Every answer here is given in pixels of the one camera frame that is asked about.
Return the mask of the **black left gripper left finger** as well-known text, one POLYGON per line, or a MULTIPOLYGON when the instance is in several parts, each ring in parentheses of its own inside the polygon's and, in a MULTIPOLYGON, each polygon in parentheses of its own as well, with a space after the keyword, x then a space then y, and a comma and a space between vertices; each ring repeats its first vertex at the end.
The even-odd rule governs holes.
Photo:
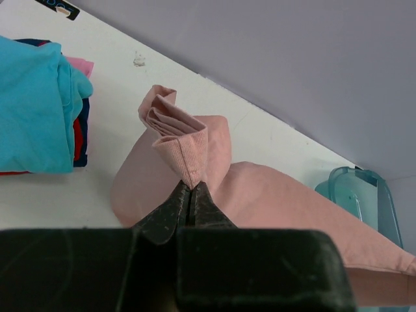
POLYGON ((189 208, 179 183, 124 229, 1 232, 2 311, 177 311, 174 236, 189 208))

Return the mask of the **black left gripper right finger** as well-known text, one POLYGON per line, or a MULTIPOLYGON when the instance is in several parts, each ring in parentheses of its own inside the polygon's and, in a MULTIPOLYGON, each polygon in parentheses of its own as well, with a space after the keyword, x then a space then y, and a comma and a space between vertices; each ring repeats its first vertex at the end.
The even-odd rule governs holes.
POLYGON ((180 311, 355 311, 341 255, 310 229, 241 229, 205 183, 190 194, 177 227, 180 311))

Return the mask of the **dusty pink t shirt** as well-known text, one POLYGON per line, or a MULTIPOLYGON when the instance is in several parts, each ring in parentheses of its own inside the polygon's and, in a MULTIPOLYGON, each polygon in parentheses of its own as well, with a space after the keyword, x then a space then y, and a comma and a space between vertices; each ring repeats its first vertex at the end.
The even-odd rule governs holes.
POLYGON ((183 181, 207 183, 217 207, 240 228, 317 229, 339 249, 361 306, 415 304, 415 257, 343 208, 267 166, 232 162, 228 121, 176 107, 176 91, 146 94, 138 115, 146 131, 114 178, 111 207, 130 227, 183 181))

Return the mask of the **teal transparent plastic bin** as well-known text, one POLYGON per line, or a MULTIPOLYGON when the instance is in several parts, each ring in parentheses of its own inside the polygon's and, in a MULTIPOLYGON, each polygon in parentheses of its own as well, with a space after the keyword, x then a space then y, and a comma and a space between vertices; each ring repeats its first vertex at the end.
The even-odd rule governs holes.
POLYGON ((315 191, 403 247, 391 191, 376 172, 338 167, 315 191))

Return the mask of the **bright pink folded t shirt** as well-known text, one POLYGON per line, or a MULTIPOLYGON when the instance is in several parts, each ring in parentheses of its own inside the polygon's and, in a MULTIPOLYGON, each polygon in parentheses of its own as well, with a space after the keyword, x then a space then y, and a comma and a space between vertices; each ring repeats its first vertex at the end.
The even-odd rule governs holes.
POLYGON ((94 69, 94 63, 83 58, 68 57, 65 56, 66 60, 76 69, 81 71, 87 78, 90 78, 94 69))

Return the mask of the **black blue corner label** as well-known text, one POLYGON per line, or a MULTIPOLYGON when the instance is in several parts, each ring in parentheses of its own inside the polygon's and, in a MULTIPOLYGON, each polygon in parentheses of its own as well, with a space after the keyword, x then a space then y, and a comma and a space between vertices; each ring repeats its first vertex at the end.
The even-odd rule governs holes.
POLYGON ((80 10, 64 0, 35 0, 37 3, 44 5, 45 7, 53 10, 54 12, 61 13, 65 18, 74 21, 80 13, 80 10))

